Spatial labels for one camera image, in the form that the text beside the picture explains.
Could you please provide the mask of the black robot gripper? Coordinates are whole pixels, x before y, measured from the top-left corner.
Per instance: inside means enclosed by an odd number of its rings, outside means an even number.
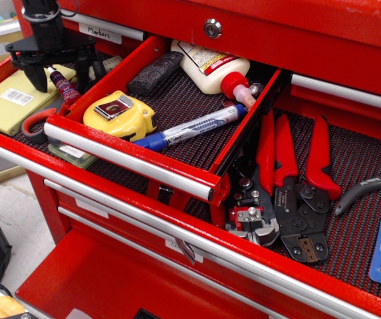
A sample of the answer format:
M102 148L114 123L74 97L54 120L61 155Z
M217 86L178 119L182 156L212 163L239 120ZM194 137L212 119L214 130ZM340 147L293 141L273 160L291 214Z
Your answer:
M66 29L61 13L24 13L23 17L30 23L33 34L6 45L13 64L22 68L35 89L47 93L45 67L74 63L77 89L84 94L90 82L89 67L98 60L96 40Z

